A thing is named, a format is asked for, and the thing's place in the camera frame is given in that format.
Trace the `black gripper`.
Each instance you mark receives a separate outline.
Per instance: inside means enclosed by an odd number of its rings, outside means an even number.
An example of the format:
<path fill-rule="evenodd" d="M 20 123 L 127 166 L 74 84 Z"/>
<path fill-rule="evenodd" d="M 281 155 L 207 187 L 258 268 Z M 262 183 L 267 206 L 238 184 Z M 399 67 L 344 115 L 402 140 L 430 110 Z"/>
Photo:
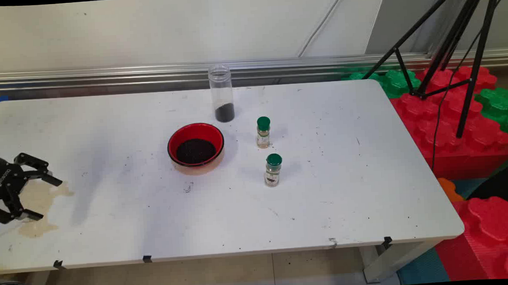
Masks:
<path fill-rule="evenodd" d="M 23 171 L 22 166 L 31 167 L 32 170 Z M 59 187 L 63 181 L 52 175 L 48 169 L 49 163 L 27 153 L 17 155 L 13 163 L 0 158 L 0 200 L 8 211 L 0 208 L 0 223 L 8 224 L 13 220 L 30 219 L 39 221 L 44 215 L 25 209 L 19 199 L 24 186 L 24 180 L 42 180 L 54 187 Z"/>

